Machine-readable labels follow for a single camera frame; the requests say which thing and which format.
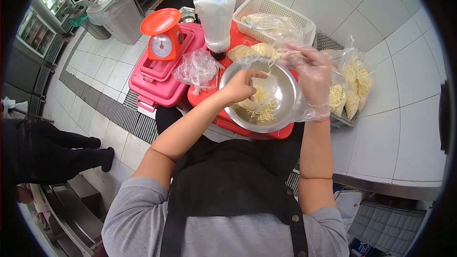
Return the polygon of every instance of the plastic basket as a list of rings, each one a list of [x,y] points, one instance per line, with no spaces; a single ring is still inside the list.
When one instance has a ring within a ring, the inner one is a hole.
[[[294,10],[273,0],[246,0],[240,7],[238,7],[236,12],[233,14],[233,20],[238,25],[240,32],[264,43],[272,44],[276,41],[272,37],[251,29],[249,25],[241,21],[243,16],[255,13],[276,14],[296,20],[303,27],[305,44],[313,45],[314,37],[316,36],[316,24],[302,14],[295,12]]]

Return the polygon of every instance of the apron strap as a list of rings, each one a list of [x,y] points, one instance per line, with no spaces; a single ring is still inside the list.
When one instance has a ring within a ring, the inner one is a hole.
[[[308,256],[308,242],[306,240],[305,226],[303,224],[303,213],[300,205],[293,196],[293,191],[288,188],[287,196],[290,206],[290,235],[292,237],[292,247],[294,257]]]
[[[168,212],[160,246],[160,257],[181,256],[186,220],[186,216],[174,214],[172,211]]]

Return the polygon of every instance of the kitchen floor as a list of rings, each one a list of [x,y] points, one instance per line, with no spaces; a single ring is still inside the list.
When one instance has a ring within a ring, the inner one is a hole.
[[[128,133],[95,111],[60,82],[59,75],[71,55],[66,71],[100,92],[124,103],[129,91],[128,79],[146,49],[149,37],[143,35],[134,45],[127,45],[120,43],[114,37],[97,40],[86,33],[79,45],[74,48],[83,31],[84,29],[79,27],[75,37],[61,51],[58,67],[49,82],[43,116],[52,117],[55,120],[54,125],[61,130],[97,137],[102,141],[103,148],[110,146],[114,148],[115,159],[110,172],[104,173],[98,167],[82,173],[86,180],[101,193],[108,209],[121,184],[138,168],[149,143]],[[143,108],[138,108],[138,111],[155,118],[155,113]],[[248,139],[215,124],[211,124],[204,135],[217,142]]]

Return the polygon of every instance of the refrigerator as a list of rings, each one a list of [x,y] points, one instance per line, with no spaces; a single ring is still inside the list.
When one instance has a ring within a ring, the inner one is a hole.
[[[70,16],[64,13],[67,6],[73,6],[74,0],[32,0],[31,6],[53,28],[57,34],[65,36],[71,33],[73,26]]]
[[[65,38],[57,34],[32,6],[27,9],[17,30],[16,38],[31,52],[54,66],[65,42]]]

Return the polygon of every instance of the pink plastic container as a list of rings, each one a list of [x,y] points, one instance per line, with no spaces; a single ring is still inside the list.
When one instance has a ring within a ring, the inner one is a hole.
[[[199,48],[207,49],[200,24],[178,24],[185,36],[178,58],[173,61],[149,60],[146,49],[129,78],[129,88],[139,94],[137,105],[150,112],[154,112],[158,104],[171,107],[180,101],[188,85],[178,82],[173,71],[182,63],[183,54]]]

